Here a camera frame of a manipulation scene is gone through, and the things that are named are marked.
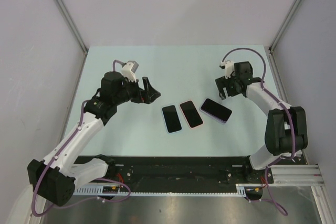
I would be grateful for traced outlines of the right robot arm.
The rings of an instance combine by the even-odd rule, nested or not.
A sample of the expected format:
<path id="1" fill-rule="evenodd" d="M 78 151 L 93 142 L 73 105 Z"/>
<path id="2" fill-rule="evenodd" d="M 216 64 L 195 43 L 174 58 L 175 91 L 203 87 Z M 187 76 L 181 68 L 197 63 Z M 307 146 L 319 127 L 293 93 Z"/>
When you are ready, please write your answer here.
<path id="1" fill-rule="evenodd" d="M 265 144 L 249 157 L 248 166 L 242 169 L 243 179 L 254 183 L 261 177 L 261 170 L 276 161 L 293 160 L 308 145 L 305 110 L 292 106 L 271 93 L 263 78 L 253 76 L 248 61 L 220 63 L 225 71 L 215 80 L 221 99 L 243 95 L 257 105 L 267 117 Z"/>

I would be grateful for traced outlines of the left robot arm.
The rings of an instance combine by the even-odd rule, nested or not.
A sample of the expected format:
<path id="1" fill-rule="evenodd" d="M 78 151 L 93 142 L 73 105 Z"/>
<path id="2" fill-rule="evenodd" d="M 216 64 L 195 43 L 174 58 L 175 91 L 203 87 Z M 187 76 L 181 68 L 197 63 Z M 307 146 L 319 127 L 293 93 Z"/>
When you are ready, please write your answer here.
<path id="1" fill-rule="evenodd" d="M 119 105 L 129 101 L 151 104 L 160 97 L 147 77 L 142 81 L 140 88 L 138 80 L 131 81 L 119 72 L 104 74 L 94 96 L 83 101 L 79 121 L 70 133 L 42 161 L 34 159 L 28 164 L 34 198 L 41 196 L 61 207 L 77 188 L 99 178 L 105 182 L 115 178 L 116 162 L 111 157 L 99 154 L 85 164 L 74 166 L 74 163 L 90 140 L 116 114 Z"/>

